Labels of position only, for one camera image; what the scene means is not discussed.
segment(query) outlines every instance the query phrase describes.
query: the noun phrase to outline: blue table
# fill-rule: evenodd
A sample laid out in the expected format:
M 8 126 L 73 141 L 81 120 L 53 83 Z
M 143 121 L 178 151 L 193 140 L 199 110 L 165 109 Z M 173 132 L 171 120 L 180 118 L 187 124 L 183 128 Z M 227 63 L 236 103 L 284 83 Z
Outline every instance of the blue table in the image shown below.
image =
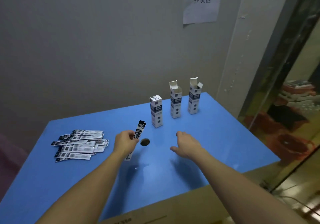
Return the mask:
M 185 96 L 182 116 L 172 119 L 170 100 L 164 100 L 163 126 L 157 129 L 151 124 L 149 103 L 50 121 L 0 203 L 1 222 L 36 222 L 52 203 L 110 155 L 117 133 L 135 130 L 139 120 L 146 121 L 141 139 L 149 138 L 150 144 L 138 144 L 131 161 L 122 163 L 100 220 L 208 184 L 197 166 L 170 151 L 169 147 L 177 144 L 178 130 L 190 133 L 215 158 L 241 173 L 279 160 L 207 93 L 201 94 L 197 114 L 190 115 L 187 107 Z M 90 161 L 55 163 L 57 148 L 50 143 L 74 129 L 104 130 L 110 144 Z

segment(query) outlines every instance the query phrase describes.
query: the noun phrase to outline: black round hole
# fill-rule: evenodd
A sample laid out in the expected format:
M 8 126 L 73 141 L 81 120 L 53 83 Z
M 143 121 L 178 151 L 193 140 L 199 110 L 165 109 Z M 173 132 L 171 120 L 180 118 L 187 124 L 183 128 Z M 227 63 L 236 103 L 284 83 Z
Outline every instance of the black round hole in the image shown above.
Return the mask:
M 140 145 L 145 147 L 145 146 L 149 145 L 149 143 L 150 143 L 150 140 L 148 138 L 144 138 L 141 140 Z

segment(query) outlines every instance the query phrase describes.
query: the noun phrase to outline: cable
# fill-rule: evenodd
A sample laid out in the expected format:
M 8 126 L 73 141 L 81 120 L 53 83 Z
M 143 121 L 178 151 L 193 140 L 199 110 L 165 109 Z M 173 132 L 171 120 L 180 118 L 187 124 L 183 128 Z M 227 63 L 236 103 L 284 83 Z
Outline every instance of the cable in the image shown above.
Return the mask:
M 296 202 L 298 202 L 299 204 L 305 206 L 306 208 L 308 208 L 309 210 L 311 210 L 313 213 L 315 213 L 316 215 L 320 216 L 316 211 L 314 211 L 313 209 L 311 209 L 309 206 L 303 204 L 302 202 L 298 201 L 296 198 L 290 197 L 290 196 L 279 196 L 280 198 L 290 198 L 295 200 Z

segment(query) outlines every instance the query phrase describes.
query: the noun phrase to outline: person's left hand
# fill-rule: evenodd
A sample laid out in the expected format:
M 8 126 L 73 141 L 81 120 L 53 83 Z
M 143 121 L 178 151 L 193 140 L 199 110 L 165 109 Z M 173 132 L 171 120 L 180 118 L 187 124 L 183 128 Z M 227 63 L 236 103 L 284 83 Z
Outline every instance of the person's left hand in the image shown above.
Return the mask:
M 115 137 L 113 152 L 123 158 L 134 151 L 139 139 L 134 138 L 134 131 L 122 131 Z

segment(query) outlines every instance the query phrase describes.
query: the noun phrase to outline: paper sign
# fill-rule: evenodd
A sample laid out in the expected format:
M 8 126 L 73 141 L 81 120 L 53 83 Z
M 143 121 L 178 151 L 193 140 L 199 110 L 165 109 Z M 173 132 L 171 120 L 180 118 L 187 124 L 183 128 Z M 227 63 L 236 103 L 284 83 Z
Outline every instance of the paper sign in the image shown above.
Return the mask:
M 183 24 L 214 22 L 218 19 L 220 0 L 183 0 Z

